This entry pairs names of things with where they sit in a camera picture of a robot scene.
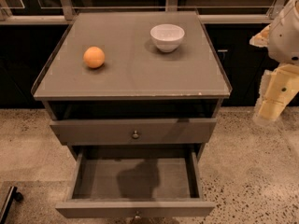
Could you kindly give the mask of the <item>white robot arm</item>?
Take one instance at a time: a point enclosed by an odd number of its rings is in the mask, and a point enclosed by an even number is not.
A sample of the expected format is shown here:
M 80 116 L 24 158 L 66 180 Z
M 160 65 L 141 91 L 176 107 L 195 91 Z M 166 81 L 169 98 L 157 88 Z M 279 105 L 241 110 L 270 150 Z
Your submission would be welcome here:
M 268 56 L 278 62 L 274 71 L 264 71 L 254 107 L 254 122 L 266 126 L 278 119 L 299 92 L 299 0 L 289 0 L 249 43 L 267 48 Z

